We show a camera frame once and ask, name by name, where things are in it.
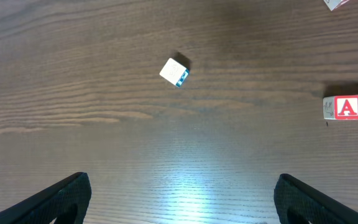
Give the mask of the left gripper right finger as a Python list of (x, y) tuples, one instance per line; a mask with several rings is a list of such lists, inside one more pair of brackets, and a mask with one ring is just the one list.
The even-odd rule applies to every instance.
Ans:
[(358, 212), (290, 174), (281, 174), (274, 188), (281, 224), (358, 224)]

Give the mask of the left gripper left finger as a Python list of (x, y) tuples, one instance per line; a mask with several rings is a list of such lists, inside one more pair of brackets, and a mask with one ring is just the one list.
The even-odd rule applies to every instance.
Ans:
[(82, 224), (91, 199), (90, 180), (77, 172), (0, 212), (0, 224)]

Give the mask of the red letter A block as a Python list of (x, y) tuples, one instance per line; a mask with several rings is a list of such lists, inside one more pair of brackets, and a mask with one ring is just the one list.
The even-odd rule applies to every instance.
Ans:
[(330, 96), (323, 99), (324, 119), (358, 119), (358, 95)]

